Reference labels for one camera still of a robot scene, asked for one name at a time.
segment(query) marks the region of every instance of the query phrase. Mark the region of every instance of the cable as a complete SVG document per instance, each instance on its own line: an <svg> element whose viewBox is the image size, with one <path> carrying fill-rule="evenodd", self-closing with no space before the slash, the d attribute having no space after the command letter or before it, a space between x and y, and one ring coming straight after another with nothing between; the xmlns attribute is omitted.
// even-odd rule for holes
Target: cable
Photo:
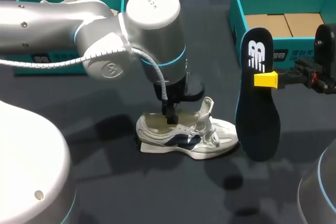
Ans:
<svg viewBox="0 0 336 224"><path fill-rule="evenodd" d="M166 83L164 81L164 77L163 74L160 70L160 68L158 67L158 64L156 64L156 62L153 60L153 58L151 56L149 56L147 53L145 53L144 51L141 51L139 49L136 48L131 48L132 52L139 55L141 58L144 58L145 60L147 60L148 62L150 62L156 72L156 74L158 75L158 78L160 80L161 83L161 98L162 100L167 101L168 97L167 97L167 91L166 91ZM6 65L6 66L11 66L11 67L18 67L18 68L63 68L63 67L67 67L67 66L71 66L71 65L75 65L75 64L80 64L84 61L87 60L91 60L91 59L95 59L95 58L100 58L109 54L116 54L119 52L126 52L126 48L118 48L118 49L112 49L111 51L101 51L99 53L96 53L94 55L84 55L80 58L77 59L73 59L73 60L67 60L67 61L63 61L63 62L57 62L57 63L30 63L30 62L20 62L20 61L11 61L11 60L1 60L0 59L0 65Z"/></svg>

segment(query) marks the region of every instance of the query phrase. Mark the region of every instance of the white sneaker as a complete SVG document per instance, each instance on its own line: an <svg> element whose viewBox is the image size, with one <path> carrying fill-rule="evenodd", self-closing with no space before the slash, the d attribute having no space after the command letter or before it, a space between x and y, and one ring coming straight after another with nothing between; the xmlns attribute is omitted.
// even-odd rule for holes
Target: white sneaker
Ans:
<svg viewBox="0 0 336 224"><path fill-rule="evenodd" d="M223 154L238 142L233 124L213 119L214 101L205 97L200 111L179 113L178 125L166 123L161 114L143 114L137 121L140 150L147 153L183 152L194 159Z"/></svg>

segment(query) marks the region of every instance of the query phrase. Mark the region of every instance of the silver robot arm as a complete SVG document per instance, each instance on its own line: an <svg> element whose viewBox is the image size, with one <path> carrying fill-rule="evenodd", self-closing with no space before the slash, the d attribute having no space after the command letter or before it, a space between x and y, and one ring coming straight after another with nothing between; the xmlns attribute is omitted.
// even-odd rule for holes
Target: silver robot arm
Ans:
<svg viewBox="0 0 336 224"><path fill-rule="evenodd" d="M177 124L174 105L197 101L204 87L186 70L179 0L129 0L126 12L113 16L98 0L51 4L0 2L0 54L77 50L81 58L16 67L55 68L82 63L89 76L114 80L140 56L145 74L162 101L167 123Z"/></svg>

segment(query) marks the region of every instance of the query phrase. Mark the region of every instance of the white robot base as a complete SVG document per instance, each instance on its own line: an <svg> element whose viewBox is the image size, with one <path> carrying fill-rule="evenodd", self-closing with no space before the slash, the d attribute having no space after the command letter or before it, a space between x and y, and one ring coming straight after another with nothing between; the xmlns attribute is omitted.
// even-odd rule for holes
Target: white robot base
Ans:
<svg viewBox="0 0 336 224"><path fill-rule="evenodd" d="M60 131L0 101L0 224L72 224L76 187Z"/></svg>

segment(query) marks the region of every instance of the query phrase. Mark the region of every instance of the table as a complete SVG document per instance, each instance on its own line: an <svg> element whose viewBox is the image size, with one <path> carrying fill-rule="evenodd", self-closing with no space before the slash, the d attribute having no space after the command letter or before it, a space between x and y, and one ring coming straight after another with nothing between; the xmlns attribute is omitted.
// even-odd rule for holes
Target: table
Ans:
<svg viewBox="0 0 336 224"><path fill-rule="evenodd" d="M215 101L213 117L234 122L239 67L229 1L181 3L188 67L202 76L206 95ZM114 83L84 76L13 77L7 67L0 68L0 78L2 101L51 120L69 143L81 224L301 223L301 175L336 138L335 96L294 85L273 92L281 142L268 162L254 163L240 148L207 161L144 154L134 142L135 122L142 112L159 112L161 104L140 64Z"/></svg>

